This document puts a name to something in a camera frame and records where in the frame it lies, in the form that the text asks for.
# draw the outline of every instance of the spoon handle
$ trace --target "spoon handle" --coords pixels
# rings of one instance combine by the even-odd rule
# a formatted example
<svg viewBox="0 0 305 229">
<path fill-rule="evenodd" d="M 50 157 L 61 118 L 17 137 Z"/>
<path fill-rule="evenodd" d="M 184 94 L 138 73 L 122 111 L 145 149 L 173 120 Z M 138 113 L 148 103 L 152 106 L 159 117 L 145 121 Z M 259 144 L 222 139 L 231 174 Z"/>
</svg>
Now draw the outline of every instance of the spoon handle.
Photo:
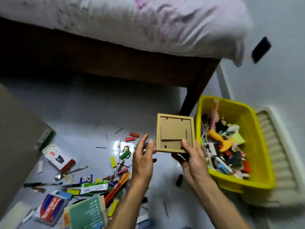
<svg viewBox="0 0 305 229">
<path fill-rule="evenodd" d="M 78 168 L 78 169 L 75 169 L 75 170 L 72 170 L 72 171 L 69 171 L 69 172 L 66 172 L 66 173 L 64 173 L 64 174 L 71 174 L 71 173 L 74 173 L 74 172 L 76 172 L 76 171 L 80 171 L 80 170 L 86 169 L 86 168 L 88 168 L 88 167 L 89 167 L 89 165 L 84 166 L 84 167 L 81 167 L 81 168 Z"/>
</svg>

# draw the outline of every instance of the book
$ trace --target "book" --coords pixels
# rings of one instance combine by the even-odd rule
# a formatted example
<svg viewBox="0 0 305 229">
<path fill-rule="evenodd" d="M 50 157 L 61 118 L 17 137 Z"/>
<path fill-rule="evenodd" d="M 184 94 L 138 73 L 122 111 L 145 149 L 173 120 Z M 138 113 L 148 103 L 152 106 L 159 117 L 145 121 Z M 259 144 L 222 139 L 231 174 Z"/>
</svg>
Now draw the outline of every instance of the book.
<svg viewBox="0 0 305 229">
<path fill-rule="evenodd" d="M 95 196 L 63 210 L 63 229 L 95 229 L 108 223 L 104 196 Z"/>
</svg>

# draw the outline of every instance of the wooden bed frame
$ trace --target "wooden bed frame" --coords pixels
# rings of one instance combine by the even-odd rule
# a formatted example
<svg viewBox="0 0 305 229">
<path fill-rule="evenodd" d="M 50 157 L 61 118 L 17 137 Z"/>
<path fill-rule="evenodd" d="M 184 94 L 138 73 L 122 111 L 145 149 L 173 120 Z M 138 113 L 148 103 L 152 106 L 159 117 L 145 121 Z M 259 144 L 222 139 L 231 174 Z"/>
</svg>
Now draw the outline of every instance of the wooden bed frame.
<svg viewBox="0 0 305 229">
<path fill-rule="evenodd" d="M 180 114 L 188 116 L 219 59 L 147 52 L 0 18 L 1 57 L 130 80 L 187 88 Z"/>
</svg>

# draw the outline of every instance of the spoon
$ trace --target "spoon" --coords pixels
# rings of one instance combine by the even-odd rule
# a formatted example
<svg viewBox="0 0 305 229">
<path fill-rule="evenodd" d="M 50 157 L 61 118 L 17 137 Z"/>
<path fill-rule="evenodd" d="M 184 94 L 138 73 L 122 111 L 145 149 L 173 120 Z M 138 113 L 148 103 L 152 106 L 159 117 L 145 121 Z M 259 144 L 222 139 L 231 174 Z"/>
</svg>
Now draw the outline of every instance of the spoon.
<svg viewBox="0 0 305 229">
<path fill-rule="evenodd" d="M 75 170 L 72 170 L 72 171 L 69 171 L 69 172 L 65 172 L 65 173 L 58 173 L 58 174 L 56 174 L 55 175 L 55 181 L 60 181 L 60 180 L 62 180 L 63 179 L 63 175 L 64 174 L 70 174 L 70 173 L 74 173 L 74 172 L 76 172 L 76 171 L 80 171 L 80 170 L 83 170 L 83 169 L 86 169 L 86 168 L 88 168 L 89 167 L 89 165 L 87 165 L 87 166 L 84 166 L 84 167 L 81 167 L 81 168 L 78 168 L 78 169 L 75 169 Z"/>
</svg>

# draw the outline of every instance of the floor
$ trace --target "floor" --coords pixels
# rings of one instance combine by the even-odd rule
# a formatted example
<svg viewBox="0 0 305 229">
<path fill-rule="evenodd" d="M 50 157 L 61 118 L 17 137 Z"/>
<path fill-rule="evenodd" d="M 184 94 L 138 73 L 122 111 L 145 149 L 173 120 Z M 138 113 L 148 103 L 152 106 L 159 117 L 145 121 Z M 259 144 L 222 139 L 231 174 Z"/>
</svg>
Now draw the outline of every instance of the floor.
<svg viewBox="0 0 305 229">
<path fill-rule="evenodd" d="M 29 70 L 31 76 L 25 76 Z M 123 140 L 129 132 L 141 135 L 149 133 L 155 138 L 157 113 L 177 115 L 186 95 L 185 88 L 31 67 L 6 68 L 0 82 L 57 131 L 55 143 L 59 147 L 75 154 L 78 165 L 91 165 L 90 172 L 98 173 L 100 178 L 110 174 L 108 157 L 114 153 L 118 139 Z M 221 96 L 216 74 L 203 94 Z M 95 146 L 106 146 L 108 149 L 101 151 Z M 155 157 L 158 161 L 154 164 L 154 174 L 146 196 L 149 215 L 155 219 L 157 228 L 214 228 L 188 184 L 183 182 L 181 188 L 175 186 L 182 173 L 180 165 L 170 154 L 157 153 Z M 52 181 L 57 171 L 47 162 L 44 164 L 40 177 Z M 37 180 L 36 169 L 33 169 L 27 181 L 45 181 Z M 82 173 L 75 173 L 75 178 L 79 175 L 81 177 Z M 254 225 L 249 208 L 240 197 L 228 191 L 224 193 L 246 220 Z M 43 198 L 44 195 L 40 193 L 21 189 L 12 204 L 20 200 L 40 202 Z M 164 201 L 169 218 L 162 204 Z M 55 228 L 60 228 L 60 224 L 59 220 Z M 40 223 L 29 221 L 20 228 L 49 226 L 42 227 Z"/>
</svg>

